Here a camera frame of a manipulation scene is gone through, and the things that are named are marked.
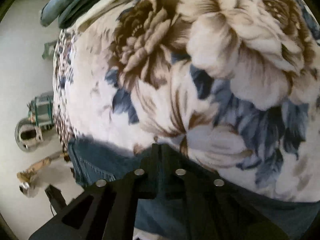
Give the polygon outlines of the floral fleece bed blanket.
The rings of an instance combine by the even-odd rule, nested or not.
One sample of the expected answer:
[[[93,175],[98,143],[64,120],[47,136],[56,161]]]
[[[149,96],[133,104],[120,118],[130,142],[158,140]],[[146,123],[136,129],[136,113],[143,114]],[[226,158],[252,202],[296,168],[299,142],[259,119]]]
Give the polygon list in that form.
[[[319,201],[319,23],[304,0],[133,0],[62,29],[53,66],[61,144],[168,144],[249,191]]]

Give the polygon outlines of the teal storage shelf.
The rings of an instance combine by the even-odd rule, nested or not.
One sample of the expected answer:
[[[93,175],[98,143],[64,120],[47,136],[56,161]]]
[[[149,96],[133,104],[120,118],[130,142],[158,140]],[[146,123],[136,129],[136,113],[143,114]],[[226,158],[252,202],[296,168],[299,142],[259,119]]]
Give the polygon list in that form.
[[[28,120],[43,131],[54,127],[53,99],[54,93],[50,91],[36,96],[27,104]]]

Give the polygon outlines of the white electric fan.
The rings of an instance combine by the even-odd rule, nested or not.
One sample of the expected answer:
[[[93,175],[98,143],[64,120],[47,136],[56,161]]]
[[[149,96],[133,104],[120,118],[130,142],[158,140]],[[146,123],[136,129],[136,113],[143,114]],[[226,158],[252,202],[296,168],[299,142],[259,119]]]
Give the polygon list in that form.
[[[44,142],[41,128],[23,118],[15,127],[15,141],[23,152],[33,152]]]

